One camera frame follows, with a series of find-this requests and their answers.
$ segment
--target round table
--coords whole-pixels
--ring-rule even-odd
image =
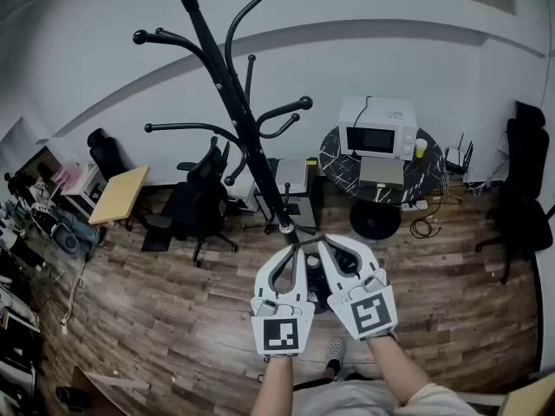
[[[393,235],[401,223],[400,204],[416,201],[440,184],[445,168],[440,146],[423,129],[418,130],[416,138],[425,139],[428,148],[422,159],[405,161],[402,190],[358,185],[361,160],[341,154],[339,127],[323,139],[320,166],[335,186],[359,199],[351,210],[350,222],[361,236],[379,240]]]

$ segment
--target black coat rack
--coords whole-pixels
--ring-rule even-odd
[[[208,125],[206,123],[166,123],[158,125],[147,123],[145,125],[145,131],[151,133],[152,131],[168,129],[206,129],[221,135],[237,145],[241,151],[241,160],[238,167],[225,178],[224,183],[228,186],[233,185],[237,176],[245,169],[245,166],[249,166],[252,177],[255,179],[265,203],[271,210],[271,218],[266,223],[255,226],[270,224],[274,217],[277,217],[279,221],[279,230],[284,235],[286,242],[288,244],[296,244],[298,243],[296,229],[305,230],[295,224],[287,213],[286,203],[282,200],[268,161],[264,156],[264,149],[260,144],[260,137],[266,139],[278,137],[293,125],[293,123],[297,122],[300,116],[294,113],[275,133],[261,133],[260,127],[265,121],[278,117],[279,115],[293,113],[301,109],[310,109],[312,107],[312,99],[305,95],[298,101],[272,109],[255,120],[251,111],[250,97],[252,70],[256,57],[254,55],[249,55],[248,57],[249,64],[247,68],[245,90],[243,90],[238,80],[238,75],[233,66],[232,59],[232,42],[235,30],[241,20],[262,1],[263,0],[252,0],[233,19],[227,31],[227,36],[225,37],[225,59],[221,55],[218,45],[212,36],[212,32],[208,28],[205,18],[200,12],[198,0],[181,0],[181,2],[191,17],[194,30],[199,38],[200,47],[185,37],[162,28],[157,28],[155,34],[151,34],[145,30],[138,30],[134,33],[133,41],[136,44],[148,42],[180,46],[181,48],[191,51],[200,59],[212,77],[214,86],[224,102],[225,109],[232,120],[233,127],[237,131],[237,137],[221,127]],[[286,184],[286,198],[288,197],[289,191],[287,185],[288,184]]]

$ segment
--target yellow cup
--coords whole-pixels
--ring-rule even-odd
[[[415,142],[415,155],[417,159],[424,157],[424,152],[428,147],[428,143],[424,139],[416,139]]]

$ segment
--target forearm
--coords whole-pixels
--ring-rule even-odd
[[[292,405],[293,360],[271,358],[251,416],[291,416]]]
[[[401,404],[432,382],[392,337],[369,339],[368,345],[389,390]]]

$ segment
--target microwave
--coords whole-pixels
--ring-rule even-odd
[[[346,97],[339,114],[341,154],[412,160],[415,111],[406,99]]]

